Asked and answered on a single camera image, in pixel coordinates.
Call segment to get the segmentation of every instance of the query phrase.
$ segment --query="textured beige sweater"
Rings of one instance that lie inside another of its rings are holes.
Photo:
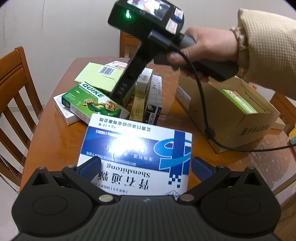
[[[296,21],[240,9],[234,32],[240,40],[238,64],[245,69],[244,79],[296,99]]]

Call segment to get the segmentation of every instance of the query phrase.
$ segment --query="black cable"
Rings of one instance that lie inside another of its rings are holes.
[[[282,149],[286,149],[286,148],[291,148],[291,147],[295,147],[296,144],[292,144],[292,145],[287,145],[287,146],[281,146],[281,147],[275,147],[275,148],[269,148],[269,149],[240,149],[240,148],[232,148],[232,147],[228,147],[228,146],[224,146],[222,144],[220,144],[217,140],[215,140],[215,132],[214,130],[209,126],[209,123],[207,121],[207,108],[206,108],[206,105],[205,105],[205,95],[203,93],[203,89],[202,89],[202,85],[201,85],[201,82],[200,82],[200,78],[198,77],[197,75],[197,71],[193,65],[193,63],[188,59],[188,57],[180,50],[180,48],[175,45],[173,42],[171,42],[171,45],[170,45],[175,51],[177,51],[185,60],[186,62],[190,65],[192,71],[193,71],[193,74],[194,74],[194,77],[195,77],[195,80],[196,80],[196,83],[197,83],[197,86],[198,86],[198,89],[199,89],[199,92],[200,92],[200,98],[201,98],[201,102],[202,102],[202,113],[203,113],[203,116],[204,116],[204,122],[205,122],[205,135],[206,137],[209,139],[209,140],[212,140],[217,146],[223,148],[223,149],[227,149],[227,150],[232,150],[232,151],[239,151],[239,152],[265,152],[265,151],[275,151],[275,150],[282,150]]]

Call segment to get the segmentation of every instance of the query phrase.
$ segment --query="man in green suit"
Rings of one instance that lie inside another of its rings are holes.
[[[100,113],[101,115],[120,117],[121,109],[111,100],[106,101],[106,103],[94,103],[92,99],[86,99],[84,102],[93,112]]]

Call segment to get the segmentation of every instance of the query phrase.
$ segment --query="metal chain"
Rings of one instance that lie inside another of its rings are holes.
[[[5,164],[5,166],[7,166],[7,168],[14,174],[14,176],[18,179],[18,180],[20,180],[20,178],[19,178],[19,176],[18,176],[18,174],[17,173],[15,173],[15,171],[11,168],[11,165],[10,165],[10,163],[8,162],[8,161],[6,161],[6,159],[3,157],[3,156],[1,156],[0,155],[0,159],[4,162],[4,164]],[[5,181],[6,182],[6,184],[8,185],[8,186],[10,186],[16,193],[17,193],[17,195],[19,195],[19,191],[17,191],[15,188],[13,188],[12,186],[11,186],[11,184],[0,174],[0,178],[2,178],[3,179],[3,181]]]

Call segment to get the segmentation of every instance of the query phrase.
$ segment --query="device screen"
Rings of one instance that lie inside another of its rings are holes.
[[[163,20],[170,8],[169,4],[161,0],[128,0],[128,4],[150,13],[159,20]]]

